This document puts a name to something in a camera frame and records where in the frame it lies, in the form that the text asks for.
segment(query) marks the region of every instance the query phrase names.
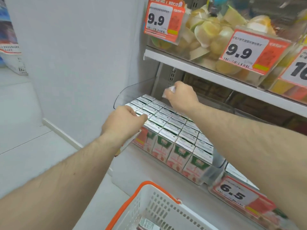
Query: orange basket handle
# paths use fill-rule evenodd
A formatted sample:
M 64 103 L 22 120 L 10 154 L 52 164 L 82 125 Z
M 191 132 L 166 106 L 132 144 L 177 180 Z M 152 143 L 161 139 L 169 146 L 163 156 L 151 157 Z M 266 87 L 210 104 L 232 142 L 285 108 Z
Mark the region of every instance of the orange basket handle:
M 129 204 L 134 200 L 134 198 L 138 195 L 138 193 L 140 192 L 141 188 L 145 185 L 153 185 L 154 187 L 156 187 L 157 189 L 159 189 L 160 191 L 162 191 L 164 194 L 166 194 L 168 197 L 170 197 L 175 203 L 177 204 L 181 204 L 180 201 L 178 201 L 177 199 L 175 199 L 173 196 L 171 196 L 170 193 L 168 193 L 165 189 L 163 189 L 162 187 L 160 187 L 159 185 L 157 185 L 154 182 L 151 181 L 145 181 L 142 182 L 139 187 L 136 189 L 136 191 L 134 192 L 134 194 L 121 206 L 121 208 L 117 211 L 117 213 L 114 215 L 114 217 L 112 218 L 112 220 L 110 221 L 110 223 L 108 224 L 108 226 L 106 227 L 105 230 L 112 230 L 112 228 L 115 226 L 115 224 L 117 223 L 118 219 L 120 218 L 120 216 L 124 213 L 124 211 L 126 210 L 126 208 L 129 206 Z

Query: person's left arm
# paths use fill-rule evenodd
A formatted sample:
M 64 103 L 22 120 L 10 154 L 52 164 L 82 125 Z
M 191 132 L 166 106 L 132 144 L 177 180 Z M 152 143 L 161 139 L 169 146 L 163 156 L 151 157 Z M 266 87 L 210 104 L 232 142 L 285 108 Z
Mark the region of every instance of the person's left arm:
M 0 200 L 0 229 L 73 229 L 118 149 L 146 120 L 118 107 L 99 138 Z

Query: person's right arm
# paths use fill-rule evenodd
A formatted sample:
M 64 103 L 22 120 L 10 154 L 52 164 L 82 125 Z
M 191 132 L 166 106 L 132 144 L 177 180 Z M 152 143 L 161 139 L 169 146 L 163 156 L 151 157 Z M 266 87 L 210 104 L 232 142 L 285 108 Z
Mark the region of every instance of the person's right arm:
M 307 229 L 307 137 L 199 103 L 193 88 L 165 90 L 175 110 L 191 118 L 237 170 L 274 201 L 300 229 Z

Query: floor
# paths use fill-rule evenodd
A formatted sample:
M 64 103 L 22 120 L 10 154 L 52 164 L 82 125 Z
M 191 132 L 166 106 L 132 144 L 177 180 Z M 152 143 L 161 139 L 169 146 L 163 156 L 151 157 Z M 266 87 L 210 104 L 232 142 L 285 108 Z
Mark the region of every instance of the floor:
M 0 198 L 76 150 L 48 127 L 28 76 L 0 68 Z M 76 229 L 104 229 L 129 198 L 107 174 Z

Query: white wall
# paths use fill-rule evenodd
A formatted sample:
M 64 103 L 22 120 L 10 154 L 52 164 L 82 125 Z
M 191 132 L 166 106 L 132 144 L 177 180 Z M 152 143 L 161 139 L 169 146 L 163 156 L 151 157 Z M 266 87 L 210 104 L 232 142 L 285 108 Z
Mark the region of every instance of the white wall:
M 123 88 L 156 75 L 142 60 L 147 1 L 6 0 L 43 116 L 83 145 Z

